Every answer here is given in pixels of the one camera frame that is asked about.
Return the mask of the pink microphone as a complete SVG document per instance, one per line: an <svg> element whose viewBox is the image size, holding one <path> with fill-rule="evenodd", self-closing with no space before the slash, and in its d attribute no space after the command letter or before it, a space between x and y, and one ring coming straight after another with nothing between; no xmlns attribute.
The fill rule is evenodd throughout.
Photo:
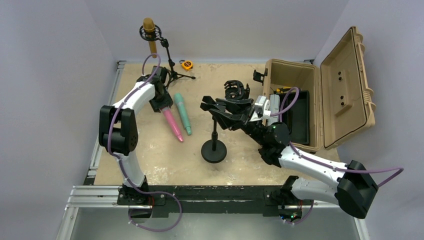
<svg viewBox="0 0 424 240"><path fill-rule="evenodd" d="M183 139L181 130L180 130L180 128L179 128L179 126L178 126L178 124L177 124L177 122L176 122L176 120L174 118L174 115L173 115L172 111L170 110L170 108L169 107L164 107L164 108L161 109L161 112L164 115L164 117L165 117L168 125L170 126L170 129L171 129L173 135L180 142L183 142L184 139Z"/></svg>

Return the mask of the mint green microphone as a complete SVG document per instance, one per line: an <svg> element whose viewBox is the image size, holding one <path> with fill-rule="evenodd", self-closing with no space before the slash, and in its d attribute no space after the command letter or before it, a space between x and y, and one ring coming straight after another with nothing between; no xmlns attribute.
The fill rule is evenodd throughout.
<svg viewBox="0 0 424 240"><path fill-rule="evenodd" d="M185 107L184 98L180 93L174 94L174 102L176 103L178 113L182 122L182 125L189 136L192 135L192 127Z"/></svg>

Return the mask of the black round-base stand with shockmount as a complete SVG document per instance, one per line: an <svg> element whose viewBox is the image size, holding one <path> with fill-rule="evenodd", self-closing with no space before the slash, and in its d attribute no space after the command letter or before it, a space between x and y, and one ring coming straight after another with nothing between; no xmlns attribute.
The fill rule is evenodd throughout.
<svg viewBox="0 0 424 240"><path fill-rule="evenodd" d="M224 92L227 100L245 100L249 98L250 87L239 80L228 80L224 83Z"/></svg>

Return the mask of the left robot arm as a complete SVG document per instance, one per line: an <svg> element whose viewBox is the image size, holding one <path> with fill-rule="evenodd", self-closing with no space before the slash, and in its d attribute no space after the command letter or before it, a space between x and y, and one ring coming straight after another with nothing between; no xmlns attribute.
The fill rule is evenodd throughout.
<svg viewBox="0 0 424 240"><path fill-rule="evenodd" d="M99 145L117 161L123 176L118 204L149 205L155 203L153 192L137 159L139 132L136 116L146 103L155 113L164 114L173 105L165 82L168 70L154 66L151 74L137 79L134 87L113 105L99 111Z"/></svg>

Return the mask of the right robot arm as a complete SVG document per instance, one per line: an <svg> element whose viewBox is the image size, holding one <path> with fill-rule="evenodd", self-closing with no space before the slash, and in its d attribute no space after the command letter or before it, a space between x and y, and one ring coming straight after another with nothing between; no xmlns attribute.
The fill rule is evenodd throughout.
<svg viewBox="0 0 424 240"><path fill-rule="evenodd" d="M256 100L202 98L200 108L211 113L223 130L242 130L260 145L258 152L268 165L298 171L315 179L295 179L281 189L280 196L288 204L296 200L318 200L338 205L345 213L364 219L379 190L372 171L358 161L331 161L295 147L289 129L283 122L264 125L274 114L270 101L263 95Z"/></svg>

